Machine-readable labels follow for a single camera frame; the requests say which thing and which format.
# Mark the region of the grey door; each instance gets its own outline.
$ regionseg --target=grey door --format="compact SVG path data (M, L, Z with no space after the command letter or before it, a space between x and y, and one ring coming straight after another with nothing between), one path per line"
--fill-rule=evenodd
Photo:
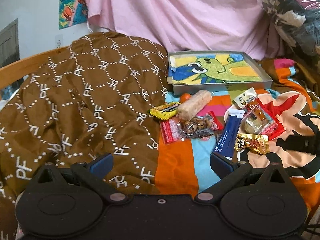
M0 68L20 59L18 43L18 19L0 31ZM23 82L23 78L0 91L0 98L8 100Z

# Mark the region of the snack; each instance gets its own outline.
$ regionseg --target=snack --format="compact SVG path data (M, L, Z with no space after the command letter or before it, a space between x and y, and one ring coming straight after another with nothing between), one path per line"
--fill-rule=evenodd
M169 120L177 113L179 102L171 102L151 108L148 113L160 120Z
M285 131L279 120L261 103L253 87L237 96L235 102L246 111L242 121L246 133L268 135L272 140Z
M212 99L209 91L199 90L189 100L178 106L177 116L180 119L190 121L195 117Z
M204 138L213 134L218 135L223 129L213 112L204 117L194 117L190 121L173 117L160 122L161 133L165 144L185 139Z
M222 132L221 138L217 142L214 152L219 153L229 159L233 156L234 143L239 131L244 110L230 109L226 126Z
M260 154L268 153L270 152L269 138L267 135L238 133L235 150L240 152L244 148L249 148L250 150Z
M185 101L189 100L191 98L191 95L188 93L184 93L181 95L179 102L184 103Z

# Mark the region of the white wall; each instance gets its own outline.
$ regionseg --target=white wall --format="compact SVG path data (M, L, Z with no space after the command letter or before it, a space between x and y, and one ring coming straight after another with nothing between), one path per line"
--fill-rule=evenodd
M56 35L67 46L89 33L86 24L59 30L59 0L0 0L0 30L17 18L21 59L54 49Z

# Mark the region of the brown blanket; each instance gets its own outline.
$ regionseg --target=brown blanket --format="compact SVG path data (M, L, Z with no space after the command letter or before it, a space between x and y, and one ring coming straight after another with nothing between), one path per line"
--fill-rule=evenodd
M159 127L147 110L167 92L167 54L150 41L95 33L74 41L22 85L0 114L0 233L14 239L16 196L46 162L68 167L113 153L106 180L157 193Z

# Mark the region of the pink cloth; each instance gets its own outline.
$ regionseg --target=pink cloth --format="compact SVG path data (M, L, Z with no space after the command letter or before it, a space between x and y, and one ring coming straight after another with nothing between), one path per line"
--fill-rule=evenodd
M90 24L180 50L274 57L280 38L257 0L86 0Z

